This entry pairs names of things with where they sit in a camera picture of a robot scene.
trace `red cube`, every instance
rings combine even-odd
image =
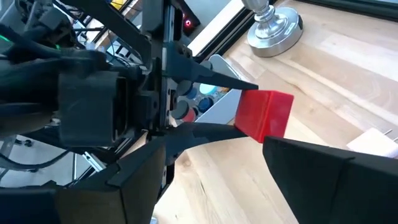
[[[244,90],[235,126],[259,143],[266,136],[284,137],[293,95],[269,90]]]

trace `light wood surface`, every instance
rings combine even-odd
[[[262,90],[295,96],[286,138],[335,146],[374,127],[398,137],[398,24],[296,1],[305,30],[273,58],[252,54],[246,35],[224,55]],[[155,208],[160,224],[297,223],[249,138],[183,153]]]

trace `black metal frame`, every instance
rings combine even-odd
[[[181,7],[181,10],[187,14],[193,26],[199,26],[200,21],[199,18],[193,13],[192,9],[188,6],[188,4],[184,0],[175,0]]]
[[[122,7],[120,7],[120,10],[119,10],[119,11],[123,12],[125,9],[127,9],[127,8],[129,7],[130,3],[132,3],[132,1],[133,1],[133,0],[127,0],[127,1],[122,5]],[[109,30],[109,29],[108,29],[107,27],[104,27],[104,29],[101,30],[101,31],[97,34],[97,36],[93,39],[93,42],[94,42],[94,43],[97,42],[97,41],[101,38],[101,36],[104,35],[105,32],[107,32],[108,30]]]
[[[144,133],[137,133],[133,138],[123,139],[121,143],[119,143],[115,147],[111,147],[108,150],[112,152],[116,156],[116,160],[120,159],[142,136]],[[90,167],[84,173],[82,173],[77,180],[84,180],[95,173],[94,168]]]
[[[297,0],[398,22],[397,0]]]
[[[213,54],[223,55],[229,47],[231,47],[252,25],[254,22],[253,12],[242,9],[237,13],[226,26],[204,47],[198,57],[197,62],[208,59]],[[115,147],[116,157],[120,158],[142,135],[137,135],[130,141],[123,141]],[[94,173],[94,168],[90,167],[78,179],[82,180]]]
[[[121,11],[125,10],[128,5],[132,2],[133,0],[127,0],[127,2],[120,8]],[[69,16],[71,16],[74,19],[79,19],[76,18],[75,15],[73,15],[65,6],[63,6],[62,4],[60,4],[57,1],[53,2],[57,7],[59,7],[62,11],[64,11],[65,13],[67,13]],[[88,20],[86,22],[82,22],[80,21],[84,26],[87,26],[87,24],[92,21],[93,18],[91,16],[89,16]],[[85,48],[85,46],[83,46],[80,43],[77,43],[79,46],[79,48]],[[107,53],[107,57],[112,60],[112,55],[109,54],[109,52]],[[34,131],[32,133],[26,133],[23,134],[23,136],[27,137],[27,138],[31,138],[34,139],[36,141],[40,141],[46,144],[49,144],[51,146],[54,147],[59,147],[61,149],[67,149],[64,145],[62,145],[60,143],[60,139],[59,139],[59,134],[58,134],[58,128],[57,127],[49,127],[49,128],[45,128],[45,129],[40,129],[38,131]],[[96,157],[98,157],[101,161],[105,162],[105,163],[113,163],[116,160],[119,159],[120,154],[118,155],[119,152],[124,152],[124,150],[128,150],[129,146],[134,144],[131,143],[132,141],[136,141],[136,139],[139,139],[142,136],[142,134],[137,133],[137,136],[130,139],[129,141],[125,141],[123,139],[123,141],[120,141],[120,143],[118,143],[115,147],[111,147],[109,149],[104,149],[102,147],[73,147],[69,150],[71,150],[72,152],[75,152],[77,154],[83,154],[85,151],[86,152],[90,152],[93,153]]]
[[[226,35],[224,43],[218,42],[215,37],[207,46],[216,48],[210,54],[222,53],[226,46],[232,45],[248,28],[250,16],[247,17],[248,21],[234,30],[234,34],[226,34],[225,31],[220,33]],[[233,19],[224,29],[232,27],[231,23],[234,22],[242,25],[242,21]],[[159,46],[153,47],[152,53],[156,53],[158,48]],[[199,69],[189,65],[182,56],[173,55],[171,47],[167,50],[167,69],[171,70],[170,73],[179,75],[174,73],[175,64]],[[197,60],[207,57],[202,53]],[[188,69],[181,69],[180,73],[186,71]],[[225,84],[225,78],[222,79],[215,73],[211,75],[212,79]],[[208,80],[200,78],[197,78],[199,82]],[[246,84],[245,89],[249,88],[251,86]],[[3,208],[5,216],[1,217],[2,222],[26,222],[29,218],[30,221],[42,223],[83,223],[88,220],[95,223],[109,223],[110,220],[113,223],[148,223],[156,202],[165,191],[162,189],[159,192],[159,180],[163,176],[165,161],[170,172],[174,172],[172,163],[168,163],[169,158],[182,151],[209,142],[243,137],[246,135],[234,126],[223,124],[183,123],[176,128],[165,129],[163,135],[157,136],[142,148],[68,189],[42,187],[3,190],[2,201],[7,206]],[[122,154],[133,142],[133,139],[123,139],[123,143],[114,151]],[[396,223],[396,215],[389,208],[398,198],[397,184],[385,188],[388,185],[385,183],[393,182],[398,176],[396,170],[392,169],[396,166],[395,160],[330,147],[318,150],[320,146],[286,139],[267,138],[265,142],[267,144],[263,146],[263,155],[269,170],[301,223],[327,223],[333,220],[374,223],[380,217],[384,217],[384,223]],[[369,200],[376,203],[369,206]]]
[[[63,12],[65,12],[66,14],[68,14],[68,16],[76,19],[77,21],[81,22],[82,24],[84,23],[84,20],[86,19],[86,17],[88,16],[88,14],[83,13],[83,15],[81,17],[77,17],[76,15],[74,15],[73,13],[71,13],[71,10],[67,9],[65,6],[63,6],[62,4],[60,4],[58,1],[53,1],[53,3],[60,8]]]

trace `silver lamp base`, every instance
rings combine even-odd
[[[291,48],[302,33],[303,22],[297,11],[279,7],[273,19],[253,24],[248,32],[248,43],[258,57],[273,57]]]

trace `black cable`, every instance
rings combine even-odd
[[[122,45],[115,45],[115,44],[113,44],[113,42],[112,42],[111,44],[112,44],[112,46],[115,46],[115,47],[123,47]],[[142,61],[141,55],[140,55],[135,49],[131,49],[131,50],[135,51],[136,54],[139,56],[138,59]],[[117,57],[117,56],[115,56],[115,57],[118,58],[118,59],[123,60],[123,61],[124,61],[125,63],[127,63],[129,66],[131,66],[130,63],[134,63],[134,64],[136,64],[136,65],[144,65],[143,63],[128,62],[128,61],[126,61],[124,58]]]
[[[118,57],[118,56],[115,56],[115,57],[116,57],[117,59],[119,59],[119,60],[122,60],[124,63],[126,63],[128,67],[131,66],[130,63],[133,63],[133,62],[128,62],[126,59],[124,59],[124,58],[122,58],[122,57]]]
[[[11,42],[15,43],[19,47],[23,47],[37,53],[37,55],[39,55],[41,58],[61,57],[61,52],[59,50],[46,47],[27,38],[24,38],[4,24],[0,24],[0,35],[9,39]]]
[[[73,180],[73,181],[67,183],[64,187],[71,187],[71,186],[75,185],[79,181],[81,181],[81,180],[80,179]]]
[[[91,31],[101,31],[102,29],[104,29],[104,27],[97,27],[97,28],[77,28],[77,29],[73,29],[73,31],[76,31],[76,32],[78,32],[78,31],[88,31],[88,32],[91,32]]]
[[[61,153],[59,156],[55,157],[54,159],[51,159],[41,164],[20,164],[18,162],[10,160],[5,155],[0,154],[0,167],[3,169],[10,169],[10,170],[43,169],[55,164],[60,159],[64,158],[69,152],[70,150],[66,150],[65,152]]]
[[[120,59],[119,57],[117,57],[117,56],[115,56],[115,53],[116,53],[116,51],[115,51],[115,49],[114,49],[114,44],[113,44],[113,42],[112,42],[112,40],[111,40],[111,38],[109,37],[109,32],[110,32],[110,30],[108,29],[107,30],[108,31],[108,34],[107,34],[107,38],[108,38],[108,40],[109,40],[109,43],[111,44],[111,46],[112,46],[112,59],[109,61],[110,63],[111,62],[113,62],[113,60],[118,60],[118,59]]]
[[[44,26],[37,26],[33,29],[27,30],[22,34],[23,38],[33,40],[33,41],[38,41],[40,40],[43,36],[45,36],[49,30],[44,27]],[[8,50],[6,50],[3,54],[8,55],[10,58],[13,58],[13,56],[18,56],[18,53],[20,52],[21,47],[18,46],[17,44],[13,44]]]
[[[19,12],[20,15],[25,16],[25,11],[21,7],[21,4],[20,4],[19,0],[14,0],[14,6],[17,9],[17,11]]]

